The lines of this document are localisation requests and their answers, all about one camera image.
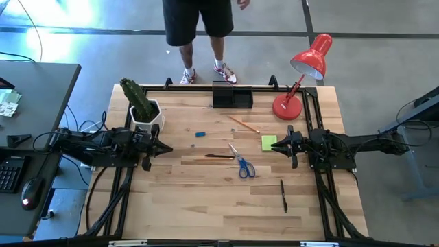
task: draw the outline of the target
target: white sneaker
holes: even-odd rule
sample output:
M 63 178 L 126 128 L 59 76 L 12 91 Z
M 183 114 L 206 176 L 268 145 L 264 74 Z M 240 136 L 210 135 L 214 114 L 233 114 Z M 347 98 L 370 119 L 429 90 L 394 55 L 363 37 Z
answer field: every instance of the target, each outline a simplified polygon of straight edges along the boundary
M 183 78 L 181 79 L 180 85 L 190 85 L 195 82 L 197 78 L 197 73 L 193 70 L 193 76 L 189 76 L 186 71 L 183 71 Z
M 218 68 L 217 65 L 213 65 L 213 69 L 220 74 L 226 82 L 230 84 L 238 83 L 235 73 L 227 66 L 226 63 L 222 64 L 222 68 Z

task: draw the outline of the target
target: wooden table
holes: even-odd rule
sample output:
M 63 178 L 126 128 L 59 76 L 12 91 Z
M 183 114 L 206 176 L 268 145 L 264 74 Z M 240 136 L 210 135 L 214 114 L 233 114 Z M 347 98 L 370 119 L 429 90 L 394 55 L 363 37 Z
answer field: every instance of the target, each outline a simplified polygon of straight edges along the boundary
M 344 132 L 335 89 L 318 87 L 323 124 L 332 132 Z M 134 171 L 124 239 L 248 239 L 322 240 L 322 220 L 316 180 L 306 154 L 298 154 L 298 169 L 277 152 L 262 152 L 261 137 L 228 115 L 254 126 L 261 135 L 287 132 L 287 124 L 307 136 L 304 113 L 286 122 L 272 114 L 279 93 L 254 93 L 253 109 L 212 109 L 212 92 L 154 92 L 166 118 L 159 139 L 174 151 L 152 161 L 150 172 Z M 128 101 L 115 85 L 108 109 L 108 127 L 123 126 Z M 312 112 L 313 126 L 317 126 Z M 196 132 L 206 136 L 195 138 Z M 242 180 L 233 161 L 197 161 L 205 154 L 230 154 L 232 143 L 256 168 L 257 177 Z M 108 204 L 115 169 L 107 169 L 97 182 L 90 205 L 91 224 Z M 97 172 L 93 173 L 91 184 Z M 285 184 L 288 213 L 284 213 L 280 179 Z M 334 170 L 341 208 L 358 230 L 367 235 L 361 200 L 352 174 Z M 331 229 L 335 233 L 332 210 Z M 115 211 L 115 229 L 119 206 Z M 85 232 L 82 214 L 79 234 Z

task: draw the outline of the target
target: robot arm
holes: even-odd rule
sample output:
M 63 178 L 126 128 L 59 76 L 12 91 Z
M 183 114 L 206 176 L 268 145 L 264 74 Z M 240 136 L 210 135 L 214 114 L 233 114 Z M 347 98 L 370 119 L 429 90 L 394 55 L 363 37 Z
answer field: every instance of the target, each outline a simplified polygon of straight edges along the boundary
M 386 154 L 402 155 L 408 148 L 401 144 L 403 137 L 396 131 L 384 134 L 350 137 L 336 134 L 329 130 L 314 129 L 310 138 L 294 132 L 293 126 L 288 126 L 287 136 L 272 144 L 272 150 L 292 158 L 293 169 L 298 167 L 296 154 L 309 152 L 318 162 L 316 168 L 330 165 L 336 169 L 355 169 L 354 155 L 357 152 L 381 151 Z
M 158 140 L 159 132 L 158 124 L 152 126 L 151 133 L 119 127 L 88 134 L 63 128 L 51 149 L 95 167 L 134 167 L 146 154 L 142 168 L 149 171 L 151 157 L 172 151 Z

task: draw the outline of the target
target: scissors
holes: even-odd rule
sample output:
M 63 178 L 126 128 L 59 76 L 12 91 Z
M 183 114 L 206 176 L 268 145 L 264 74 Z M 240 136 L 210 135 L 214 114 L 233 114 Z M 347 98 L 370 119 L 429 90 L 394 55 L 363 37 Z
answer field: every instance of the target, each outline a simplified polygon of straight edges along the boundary
M 254 178 L 256 176 L 256 170 L 254 169 L 252 163 L 247 162 L 245 159 L 243 159 L 241 154 L 238 153 L 238 151 L 232 146 L 232 144 L 229 143 L 228 145 L 230 146 L 230 149 L 232 150 L 233 154 L 235 154 L 235 158 L 239 162 L 239 177 Z

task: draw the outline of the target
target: pencil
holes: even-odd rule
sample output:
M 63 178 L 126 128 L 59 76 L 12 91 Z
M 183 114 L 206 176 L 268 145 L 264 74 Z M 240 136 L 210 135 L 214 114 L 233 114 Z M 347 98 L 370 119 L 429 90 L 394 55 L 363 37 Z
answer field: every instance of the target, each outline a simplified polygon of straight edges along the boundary
M 242 124 L 243 126 L 245 126 L 245 127 L 247 127 L 247 128 L 249 128 L 249 129 L 251 129 L 251 130 L 253 130 L 253 131 L 255 131 L 256 133 L 260 133 L 259 132 L 259 130 L 257 130 L 257 129 L 255 129 L 255 128 L 253 128 L 252 126 L 249 126 L 248 124 L 246 124 L 246 123 L 243 123 L 243 122 L 241 122 L 240 120 L 238 120 L 238 119 L 235 119 L 234 117 L 232 117 L 232 116 L 228 116 L 228 117 L 230 117 L 232 120 L 235 120 L 236 122 L 238 122 L 238 123 L 240 123 L 240 124 Z
M 233 158 L 197 158 L 196 161 L 231 161 Z
M 285 213 L 288 211 L 287 200 L 285 199 L 285 189 L 283 188 L 283 181 L 281 179 L 281 193 L 282 193 L 282 202 L 283 202 L 283 210 Z
M 234 158 L 233 155 L 219 155 L 219 154 L 206 154 L 205 157 L 211 157 L 211 158 Z

